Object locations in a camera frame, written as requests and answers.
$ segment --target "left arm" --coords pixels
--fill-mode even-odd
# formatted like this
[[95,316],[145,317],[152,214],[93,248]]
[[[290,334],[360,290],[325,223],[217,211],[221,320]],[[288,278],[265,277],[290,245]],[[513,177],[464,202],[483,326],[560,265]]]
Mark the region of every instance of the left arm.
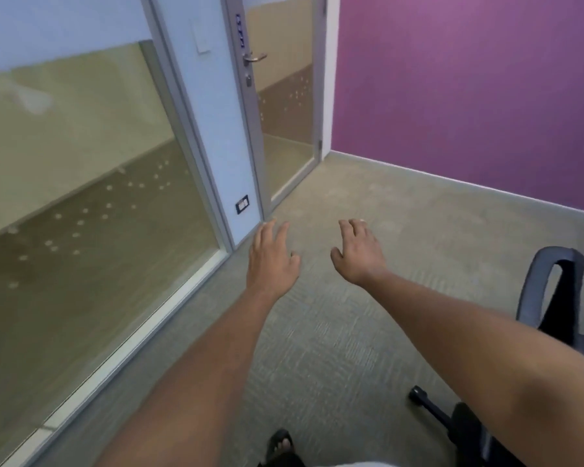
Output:
[[299,275],[284,223],[258,229],[247,289],[162,377],[101,455],[96,467],[214,467],[237,409],[266,317]]

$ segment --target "glass door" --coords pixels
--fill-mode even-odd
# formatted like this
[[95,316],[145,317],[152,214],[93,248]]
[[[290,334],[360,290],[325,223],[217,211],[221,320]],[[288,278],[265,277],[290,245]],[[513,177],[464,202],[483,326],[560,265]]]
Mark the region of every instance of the glass door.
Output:
[[176,116],[152,41],[0,73],[0,462],[226,254]]
[[319,160],[326,0],[227,0],[268,214]]

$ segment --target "black pants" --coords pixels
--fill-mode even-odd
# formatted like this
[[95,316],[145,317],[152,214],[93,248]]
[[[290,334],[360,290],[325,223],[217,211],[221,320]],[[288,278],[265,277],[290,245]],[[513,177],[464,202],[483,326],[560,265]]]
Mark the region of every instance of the black pants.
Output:
[[260,465],[263,465],[263,467],[305,467],[301,458],[293,452],[284,452],[269,463]]

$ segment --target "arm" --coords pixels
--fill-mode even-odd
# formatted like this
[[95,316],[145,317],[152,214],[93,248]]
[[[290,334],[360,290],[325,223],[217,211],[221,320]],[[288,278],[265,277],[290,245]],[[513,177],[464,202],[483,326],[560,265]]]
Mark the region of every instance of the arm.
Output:
[[247,289],[164,374],[97,467],[217,464],[266,316],[299,275],[301,259],[286,249],[289,224],[276,239],[273,227],[255,235]]
[[530,467],[584,466],[584,356],[508,317],[387,270],[360,220],[340,221],[336,270],[368,291],[489,431]]

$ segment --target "black chair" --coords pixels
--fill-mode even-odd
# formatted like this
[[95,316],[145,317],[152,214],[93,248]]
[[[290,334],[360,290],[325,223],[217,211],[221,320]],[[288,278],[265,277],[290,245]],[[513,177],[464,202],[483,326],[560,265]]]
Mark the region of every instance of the black chair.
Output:
[[[554,265],[559,265],[562,273],[541,320],[545,287]],[[541,249],[530,264],[521,290],[517,321],[538,328],[584,354],[584,335],[578,332],[583,277],[581,253],[556,246]],[[447,416],[418,386],[411,389],[408,397],[415,405],[426,408],[448,430],[448,438],[456,445],[457,467],[523,465],[489,434],[465,403],[458,403],[452,416]]]

